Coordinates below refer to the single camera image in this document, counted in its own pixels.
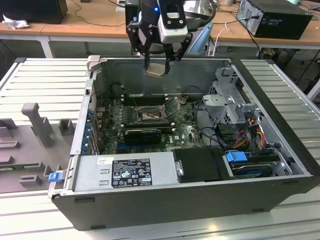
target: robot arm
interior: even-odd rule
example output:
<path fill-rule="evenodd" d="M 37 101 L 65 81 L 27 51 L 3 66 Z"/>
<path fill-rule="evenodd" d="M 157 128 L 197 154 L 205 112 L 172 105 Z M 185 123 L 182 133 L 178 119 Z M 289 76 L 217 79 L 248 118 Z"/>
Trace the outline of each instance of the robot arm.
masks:
<path fill-rule="evenodd" d="M 170 62 L 180 61 L 187 51 L 192 38 L 192 32 L 205 26 L 216 15 L 213 0 L 212 13 L 207 19 L 186 19 L 183 0 L 141 0 L 140 21 L 131 22 L 126 26 L 126 32 L 135 52 L 144 57 L 147 74 L 162 77 L 168 74 Z M 173 44 L 180 43 L 178 51 Z M 165 53 L 165 65 L 150 64 L 150 54 Z"/>

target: warning label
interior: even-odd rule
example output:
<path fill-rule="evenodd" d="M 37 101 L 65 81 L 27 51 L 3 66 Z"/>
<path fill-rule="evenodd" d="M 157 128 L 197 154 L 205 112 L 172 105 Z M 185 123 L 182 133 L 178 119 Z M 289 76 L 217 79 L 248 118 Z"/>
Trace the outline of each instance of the warning label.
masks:
<path fill-rule="evenodd" d="M 111 185 L 114 188 L 152 185 L 150 159 L 114 160 Z"/>

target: black computer case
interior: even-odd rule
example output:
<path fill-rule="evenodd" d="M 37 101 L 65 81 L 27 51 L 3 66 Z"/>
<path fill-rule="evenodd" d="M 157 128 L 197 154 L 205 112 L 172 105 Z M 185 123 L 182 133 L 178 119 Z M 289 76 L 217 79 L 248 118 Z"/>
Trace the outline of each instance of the black computer case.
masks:
<path fill-rule="evenodd" d="M 3 15 L 13 20 L 60 24 L 68 11 L 66 0 L 0 0 Z"/>
<path fill-rule="evenodd" d="M 292 40 L 300 39 L 312 17 L 287 0 L 242 0 L 236 15 L 249 19 L 240 22 L 256 38 Z"/>

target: wooden table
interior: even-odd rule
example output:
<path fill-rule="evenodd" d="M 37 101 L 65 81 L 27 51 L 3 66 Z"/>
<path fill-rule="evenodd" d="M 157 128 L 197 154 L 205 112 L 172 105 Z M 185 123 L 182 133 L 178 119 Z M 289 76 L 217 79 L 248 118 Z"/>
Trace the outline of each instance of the wooden table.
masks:
<path fill-rule="evenodd" d="M 50 41 L 129 43 L 124 24 L 125 13 L 116 11 L 116 5 L 108 0 L 92 0 L 90 3 L 81 3 L 80 0 L 66 2 L 68 13 L 61 24 L 31 23 L 31 27 L 17 30 L 8 29 L 0 24 L 0 39 L 39 41 L 47 58 L 55 56 L 50 48 Z M 236 5 L 221 8 L 230 11 L 235 7 Z M 213 22 L 224 23 L 235 19 L 228 12 L 217 12 Z M 214 40 L 224 27 L 224 24 L 213 26 L 211 36 Z M 241 23 L 230 23 L 228 27 L 231 31 L 224 31 L 218 39 L 220 46 L 256 47 Z M 320 20 L 312 20 L 300 40 L 255 38 L 255 41 L 261 48 L 319 49 Z"/>

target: floor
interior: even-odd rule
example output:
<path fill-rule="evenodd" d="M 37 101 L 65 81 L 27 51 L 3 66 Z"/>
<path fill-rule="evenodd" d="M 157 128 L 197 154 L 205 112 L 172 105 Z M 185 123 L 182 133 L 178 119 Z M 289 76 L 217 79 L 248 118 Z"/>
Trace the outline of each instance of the floor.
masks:
<path fill-rule="evenodd" d="M 50 42 L 50 46 L 57 58 L 87 58 L 89 54 L 85 51 L 83 42 Z M 89 43 L 90 55 L 101 55 L 104 57 L 127 57 L 131 55 L 129 43 Z M 256 48 L 253 47 L 232 47 L 228 52 L 227 47 L 219 47 L 217 57 L 256 59 Z M 293 59 L 284 69 L 291 79 L 298 79 L 311 59 L 316 54 L 316 50 L 301 50 L 296 53 Z M 2 40 L 0 42 L 0 79 L 10 68 L 16 57 L 44 58 L 41 45 L 38 41 L 23 40 Z M 304 74 L 299 83 L 299 87 L 304 90 L 308 82 L 318 73 L 319 64 L 312 63 L 308 71 Z"/>

